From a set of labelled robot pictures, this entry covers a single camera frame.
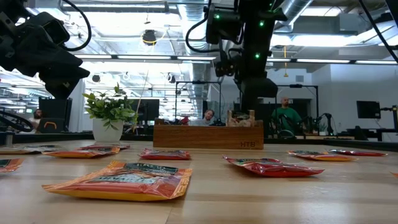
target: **green leaves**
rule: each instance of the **green leaves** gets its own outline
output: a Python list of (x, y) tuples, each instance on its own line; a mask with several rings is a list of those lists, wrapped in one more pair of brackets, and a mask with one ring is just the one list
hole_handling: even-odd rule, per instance
[(84, 93), (83, 96), (87, 98), (87, 104), (89, 108), (86, 111), (90, 114), (90, 118), (99, 118), (103, 121), (104, 126), (117, 130), (117, 127), (112, 123), (118, 121), (125, 121), (130, 123), (136, 123), (137, 114), (132, 110), (131, 105), (134, 100), (129, 100), (126, 93), (120, 89), (119, 84), (114, 87), (115, 93), (108, 93), (111, 91), (96, 92), (98, 97), (96, 98), (94, 93)]

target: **green shirt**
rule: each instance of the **green shirt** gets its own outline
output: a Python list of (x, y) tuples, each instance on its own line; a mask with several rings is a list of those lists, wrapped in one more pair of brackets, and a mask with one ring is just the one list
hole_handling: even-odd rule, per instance
[[(300, 115), (292, 108), (278, 108), (276, 119), (278, 120), (279, 124), (279, 115), (284, 114), (286, 117), (290, 118), (294, 123), (298, 123), (301, 121)], [(272, 118), (275, 119), (275, 111), (272, 112)], [(289, 130), (294, 133), (294, 128), (289, 125), (286, 119), (282, 118), (282, 122), (286, 130)]]

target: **wooden crate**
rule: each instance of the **wooden crate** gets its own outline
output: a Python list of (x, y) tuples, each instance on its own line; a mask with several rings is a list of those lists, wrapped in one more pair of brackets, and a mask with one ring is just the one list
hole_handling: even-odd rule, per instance
[(263, 132), (262, 126), (247, 128), (155, 124), (154, 147), (263, 149)]

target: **potted plant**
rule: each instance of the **potted plant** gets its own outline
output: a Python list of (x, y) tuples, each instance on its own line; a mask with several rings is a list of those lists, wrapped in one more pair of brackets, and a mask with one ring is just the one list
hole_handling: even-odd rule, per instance
[(93, 119), (93, 134), (98, 142), (118, 142), (122, 136), (124, 122), (136, 124), (137, 114), (131, 109), (133, 100), (127, 99), (119, 84), (114, 87), (114, 93), (110, 90), (102, 93), (94, 93), (83, 96), (87, 98), (86, 111)]

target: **person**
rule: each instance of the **person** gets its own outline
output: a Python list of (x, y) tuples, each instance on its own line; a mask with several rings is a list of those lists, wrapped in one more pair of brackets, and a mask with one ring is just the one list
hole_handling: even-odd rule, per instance
[(213, 110), (206, 110), (203, 119), (197, 119), (189, 122), (190, 126), (209, 126), (213, 123), (215, 112)]
[(37, 109), (33, 112), (33, 118), (29, 118), (29, 121), (32, 123), (33, 128), (36, 130), (39, 127), (40, 120), (43, 118), (43, 111)]
[[(301, 122), (301, 117), (300, 115), (293, 109), (289, 107), (289, 98), (288, 97), (282, 97), (282, 99), (280, 100), (281, 103), (281, 107), (277, 108), (276, 111), (274, 110), (274, 112), (272, 112), (272, 119), (278, 120), (279, 121), (279, 116), (281, 114), (286, 115), (286, 117), (290, 118), (292, 120), (292, 122), (294, 124), (298, 124), (299, 122)], [(285, 118), (282, 118), (282, 125), (284, 127), (284, 129), (291, 131), (293, 134), (295, 134), (295, 129), (294, 127), (291, 127), (291, 125), (288, 123), (288, 121)]]

